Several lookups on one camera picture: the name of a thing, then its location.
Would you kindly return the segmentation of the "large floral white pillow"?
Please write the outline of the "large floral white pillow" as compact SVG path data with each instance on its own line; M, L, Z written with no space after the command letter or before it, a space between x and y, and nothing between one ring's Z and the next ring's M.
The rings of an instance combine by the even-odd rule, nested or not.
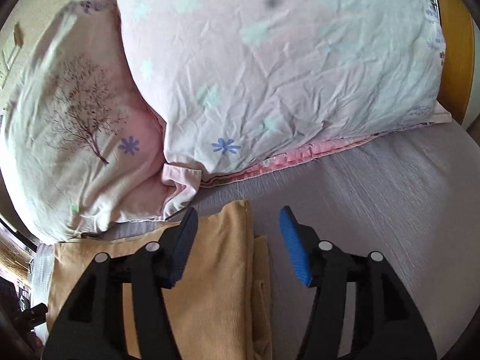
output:
M169 164L203 180L447 123L431 0L115 0Z

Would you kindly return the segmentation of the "tree print pink pillow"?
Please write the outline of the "tree print pink pillow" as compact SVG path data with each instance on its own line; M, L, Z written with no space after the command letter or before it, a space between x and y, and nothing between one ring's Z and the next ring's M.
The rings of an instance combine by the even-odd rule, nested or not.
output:
M3 116L1 174L16 213L47 245L174 215L201 175L166 161L164 126L131 76L116 1L70 2Z

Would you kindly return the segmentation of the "lilac bed sheet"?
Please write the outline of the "lilac bed sheet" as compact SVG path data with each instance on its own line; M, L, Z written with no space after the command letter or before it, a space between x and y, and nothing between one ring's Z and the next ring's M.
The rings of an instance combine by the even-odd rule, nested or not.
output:
M272 356L297 357L315 289L302 285L279 228L299 223L348 254L382 253L421 313L437 357L479 357L479 147L456 123L421 127L311 163L202 191L198 217L250 204L267 241ZM352 346L356 286L346 290L340 358Z

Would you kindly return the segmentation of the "wooden headboard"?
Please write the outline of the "wooden headboard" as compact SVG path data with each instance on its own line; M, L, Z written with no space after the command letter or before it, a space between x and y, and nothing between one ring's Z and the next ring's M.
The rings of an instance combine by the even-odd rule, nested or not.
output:
M473 85L473 20L463 0L438 0L438 7L446 41L438 101L461 124L465 121Z

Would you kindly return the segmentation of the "tan cloth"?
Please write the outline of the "tan cloth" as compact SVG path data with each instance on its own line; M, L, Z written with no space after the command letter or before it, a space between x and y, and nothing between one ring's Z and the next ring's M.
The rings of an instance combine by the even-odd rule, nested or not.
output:
M172 223L118 241L81 239L55 246L49 290L50 330L70 292L96 254L113 258L157 241ZM193 246L180 281L163 291L179 359L270 359L270 274L267 241L255 236L251 207L234 201L199 217ZM124 331L130 359L143 359L134 331L132 289L123 286Z

